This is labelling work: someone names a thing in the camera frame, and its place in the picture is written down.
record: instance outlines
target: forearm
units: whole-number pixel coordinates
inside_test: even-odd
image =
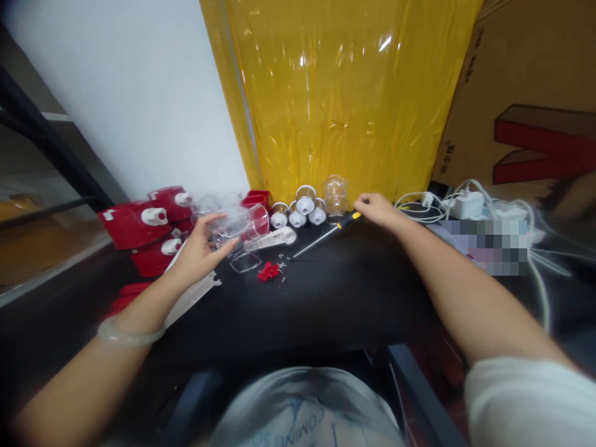
[[[471,363],[519,356],[575,366],[511,293],[421,225],[395,216],[390,230],[420,273],[437,314]]]
[[[184,292],[165,274],[113,321],[128,334],[159,330]],[[88,445],[105,429],[151,346],[91,340],[21,411],[16,427],[26,445]]]

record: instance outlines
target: screwdriver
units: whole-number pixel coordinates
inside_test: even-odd
[[[323,239],[325,239],[327,236],[329,236],[334,231],[343,230],[345,227],[347,227],[349,224],[351,224],[352,222],[354,222],[360,216],[362,216],[362,214],[360,214],[358,211],[356,211],[356,212],[350,212],[346,217],[344,217],[339,222],[337,222],[335,224],[335,226],[331,230],[329,230],[327,233],[325,233],[324,235],[322,235],[319,239],[317,239],[316,241],[314,241],[312,244],[308,245],[306,248],[303,248],[298,253],[296,253],[290,259],[290,261],[293,261],[298,256],[300,256],[301,254],[303,254],[305,251],[311,249],[313,246],[315,246],[316,244],[318,244],[319,242],[321,242]]]

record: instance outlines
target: hand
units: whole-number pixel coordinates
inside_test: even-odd
[[[176,263],[166,272],[176,278],[182,285],[190,287],[206,277],[234,249],[240,241],[234,238],[217,251],[209,246],[209,225],[215,220],[225,217],[223,213],[211,213],[201,217],[186,240]]]
[[[354,208],[368,220],[390,230],[404,216],[378,192],[360,194]]]

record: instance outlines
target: cardboard box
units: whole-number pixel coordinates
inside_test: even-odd
[[[596,2],[485,4],[433,180],[596,219]]]

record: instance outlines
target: t-shirt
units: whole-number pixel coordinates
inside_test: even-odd
[[[549,361],[478,362],[466,379],[473,445],[594,445],[596,384]],[[246,388],[212,446],[403,446],[385,400],[335,368],[287,368]]]

